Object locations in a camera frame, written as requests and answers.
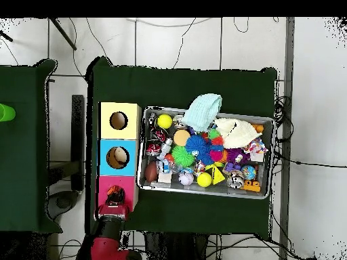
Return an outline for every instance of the light blue cloth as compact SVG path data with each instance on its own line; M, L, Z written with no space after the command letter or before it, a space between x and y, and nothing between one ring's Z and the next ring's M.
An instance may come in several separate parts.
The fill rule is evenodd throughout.
M207 131L222 105L222 96L207 93L197 97L182 118L196 132Z

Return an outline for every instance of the yellow box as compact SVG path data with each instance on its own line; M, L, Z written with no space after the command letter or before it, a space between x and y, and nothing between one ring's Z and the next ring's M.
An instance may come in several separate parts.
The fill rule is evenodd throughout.
M137 104L100 103L102 139L138 139L142 120L142 110ZM120 127L118 118L125 119L125 126Z

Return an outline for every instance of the yellow triangular toy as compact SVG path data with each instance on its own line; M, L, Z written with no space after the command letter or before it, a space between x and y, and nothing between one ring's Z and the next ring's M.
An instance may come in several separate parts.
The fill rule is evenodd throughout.
M212 184L217 184L224 180L225 177L223 176L223 174L216 166L214 166L212 169Z

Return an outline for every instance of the black metal stand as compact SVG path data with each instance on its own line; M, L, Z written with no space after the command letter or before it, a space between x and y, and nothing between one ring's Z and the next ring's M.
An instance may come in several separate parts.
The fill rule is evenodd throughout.
M72 96L70 161L49 168L49 185L65 177L71 178L71 190L53 194L48 199L48 214L52 219L71 210L77 202L78 191L84 189L84 97Z
M55 18L49 18L52 23L54 24L54 26L58 29L58 31L60 32L60 34L65 38L65 40L68 42L68 44L76 51L77 48L75 46L75 44L70 40L70 38L68 37L68 35L65 33L64 29L61 27L61 25L58 23L58 21Z
M6 40L13 42L14 40L10 37L7 36L3 31L0 30L0 36L4 37Z

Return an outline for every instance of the green cup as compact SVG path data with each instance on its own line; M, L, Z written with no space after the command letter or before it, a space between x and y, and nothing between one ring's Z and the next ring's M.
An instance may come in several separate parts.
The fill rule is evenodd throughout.
M0 122L12 121L16 116L16 111L9 106L0 104Z

